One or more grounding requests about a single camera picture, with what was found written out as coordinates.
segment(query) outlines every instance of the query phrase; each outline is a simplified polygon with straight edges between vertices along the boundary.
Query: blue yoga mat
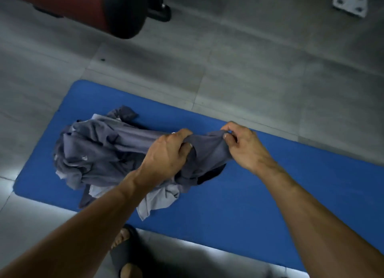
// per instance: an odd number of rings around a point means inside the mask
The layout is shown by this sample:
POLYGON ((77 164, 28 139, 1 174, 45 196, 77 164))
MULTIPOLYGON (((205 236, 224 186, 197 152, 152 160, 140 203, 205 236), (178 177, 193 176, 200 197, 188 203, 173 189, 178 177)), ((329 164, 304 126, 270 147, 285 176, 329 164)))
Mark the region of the blue yoga mat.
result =
MULTIPOLYGON (((82 191, 60 180, 53 167, 55 141, 65 125, 106 114, 121 105, 153 130, 189 128, 195 134, 220 129, 223 121, 164 105, 89 81, 70 88, 19 174, 17 195, 78 210, 82 191)), ((258 133, 272 156, 330 211, 384 253, 384 168, 290 140, 258 133)), ((193 187, 169 208, 135 227, 298 270, 305 270, 283 218, 261 181, 230 162, 217 178, 193 187)))

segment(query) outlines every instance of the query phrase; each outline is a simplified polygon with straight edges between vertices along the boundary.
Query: forearm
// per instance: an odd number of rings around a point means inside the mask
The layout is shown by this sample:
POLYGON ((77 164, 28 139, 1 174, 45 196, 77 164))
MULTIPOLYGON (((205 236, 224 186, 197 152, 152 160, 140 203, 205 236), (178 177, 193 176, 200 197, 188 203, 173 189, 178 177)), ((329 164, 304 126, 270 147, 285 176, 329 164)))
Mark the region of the forearm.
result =
POLYGON ((311 278, 383 277, 384 257, 321 205, 276 162, 258 164, 311 278))
POLYGON ((116 235, 151 188, 131 172, 122 183, 0 272, 0 278, 93 277, 116 235))

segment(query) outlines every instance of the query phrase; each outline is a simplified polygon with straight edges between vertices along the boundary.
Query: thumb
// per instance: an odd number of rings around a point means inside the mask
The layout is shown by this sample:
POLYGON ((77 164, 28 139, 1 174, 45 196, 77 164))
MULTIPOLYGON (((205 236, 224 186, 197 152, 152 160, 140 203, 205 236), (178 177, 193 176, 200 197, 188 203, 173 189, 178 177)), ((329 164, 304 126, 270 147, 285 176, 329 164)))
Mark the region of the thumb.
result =
POLYGON ((180 158, 185 160, 191 149, 192 149, 192 145, 189 142, 185 142, 184 144, 182 144, 179 150, 180 158))
POLYGON ((235 138, 233 137, 233 135, 226 133, 226 134, 224 134, 223 137, 224 137, 224 140, 227 143, 229 148, 232 148, 232 147, 237 145, 237 142, 236 142, 235 138))

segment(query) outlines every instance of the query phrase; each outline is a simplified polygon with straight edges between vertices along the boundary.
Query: right hand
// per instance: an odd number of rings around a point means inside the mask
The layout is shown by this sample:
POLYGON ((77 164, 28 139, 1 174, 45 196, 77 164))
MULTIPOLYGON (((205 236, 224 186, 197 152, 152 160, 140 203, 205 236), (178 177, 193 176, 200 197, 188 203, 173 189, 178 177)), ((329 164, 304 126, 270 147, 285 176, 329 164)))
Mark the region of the right hand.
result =
POLYGON ((256 132, 230 121, 222 130, 232 131, 225 134, 224 140, 235 161, 243 168, 258 174, 260 164, 275 163, 267 149, 260 142, 256 132))

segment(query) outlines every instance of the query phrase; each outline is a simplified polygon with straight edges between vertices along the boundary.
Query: hand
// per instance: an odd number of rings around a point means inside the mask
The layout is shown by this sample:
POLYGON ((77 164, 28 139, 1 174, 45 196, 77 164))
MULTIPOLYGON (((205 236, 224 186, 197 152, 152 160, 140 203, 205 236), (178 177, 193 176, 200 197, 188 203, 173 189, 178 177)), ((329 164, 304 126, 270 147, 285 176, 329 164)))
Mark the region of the hand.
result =
POLYGON ((224 135, 224 140, 232 157, 243 168, 258 175, 260 164, 275 163, 267 149, 260 142, 256 132, 233 121, 228 122, 221 129, 232 131, 232 134, 224 135))
POLYGON ((151 185, 156 186, 161 182, 176 175, 183 167, 187 156, 192 149, 184 139, 192 135, 192 131, 182 129, 177 133, 159 137, 149 148, 138 171, 151 185))

